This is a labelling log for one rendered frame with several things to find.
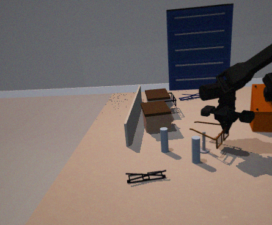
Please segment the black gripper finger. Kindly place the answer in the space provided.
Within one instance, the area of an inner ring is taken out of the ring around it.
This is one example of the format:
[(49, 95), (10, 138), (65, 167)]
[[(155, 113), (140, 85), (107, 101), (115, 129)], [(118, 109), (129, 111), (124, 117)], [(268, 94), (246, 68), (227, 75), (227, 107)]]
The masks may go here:
[(222, 130), (225, 129), (225, 127), (226, 127), (226, 125), (227, 125), (227, 122), (226, 122), (226, 121), (223, 122), (223, 121), (221, 121), (221, 120), (218, 120), (218, 121), (219, 121), (219, 123), (221, 124)]
[[(239, 118), (239, 117), (238, 117), (238, 118)], [(237, 119), (238, 119), (238, 118), (237, 118)], [(232, 123), (233, 123), (233, 122), (236, 122), (237, 119), (236, 119), (236, 120), (230, 120), (230, 119), (228, 119), (228, 120), (226, 121), (226, 122), (227, 122), (227, 125), (226, 125), (226, 134), (228, 134), (229, 129), (230, 129)]]

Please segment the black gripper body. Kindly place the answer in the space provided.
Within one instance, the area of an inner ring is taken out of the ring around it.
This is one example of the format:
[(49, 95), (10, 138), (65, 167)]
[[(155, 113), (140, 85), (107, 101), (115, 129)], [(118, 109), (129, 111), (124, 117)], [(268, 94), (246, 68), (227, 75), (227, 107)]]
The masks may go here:
[[(234, 110), (236, 110), (236, 107), (235, 107), (235, 100), (236, 99), (237, 99), (236, 97), (234, 97), (234, 98), (221, 98), (220, 97), (218, 100), (218, 103), (220, 102), (220, 100), (224, 100), (224, 103), (227, 103), (227, 104), (229, 104), (229, 102), (232, 102)], [(201, 109), (200, 115), (208, 117), (210, 114), (214, 114), (215, 109), (216, 109), (215, 106), (207, 105), (206, 107), (203, 107)], [(241, 122), (251, 123), (252, 120), (255, 118), (255, 112), (247, 111), (247, 110), (243, 110), (242, 112), (236, 112), (233, 119), (230, 119), (230, 120), (236, 120), (238, 117)]]

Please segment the blue-grey cylinder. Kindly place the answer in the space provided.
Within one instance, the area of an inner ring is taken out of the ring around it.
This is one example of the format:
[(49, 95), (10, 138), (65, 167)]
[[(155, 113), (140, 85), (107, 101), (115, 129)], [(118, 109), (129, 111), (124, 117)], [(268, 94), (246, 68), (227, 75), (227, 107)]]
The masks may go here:
[(191, 159), (192, 163), (200, 164), (200, 137), (191, 137)]
[(160, 137), (161, 137), (161, 152), (168, 153), (168, 132), (166, 127), (160, 128)]

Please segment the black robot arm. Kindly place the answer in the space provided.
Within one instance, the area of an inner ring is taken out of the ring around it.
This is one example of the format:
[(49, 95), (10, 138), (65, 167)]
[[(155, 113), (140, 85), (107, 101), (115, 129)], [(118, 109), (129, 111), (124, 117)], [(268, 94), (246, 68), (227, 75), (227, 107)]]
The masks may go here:
[[(237, 63), (228, 67), (218, 76), (217, 82), (206, 84), (199, 87), (199, 96), (202, 101), (212, 100), (216, 98), (234, 98), (236, 91), (244, 87), (244, 85), (252, 80), (254, 74), (260, 69), (266, 67), (272, 62), (272, 44), (266, 47), (261, 52), (257, 53), (246, 62)], [(223, 77), (226, 77), (224, 80)], [(263, 88), (263, 96), (265, 101), (272, 101), (272, 73), (266, 74), (262, 78), (266, 87)], [(219, 105), (214, 110), (216, 120), (223, 122), (228, 119), (233, 119), (236, 112), (234, 111), (233, 103), (224, 103), (220, 100)]]

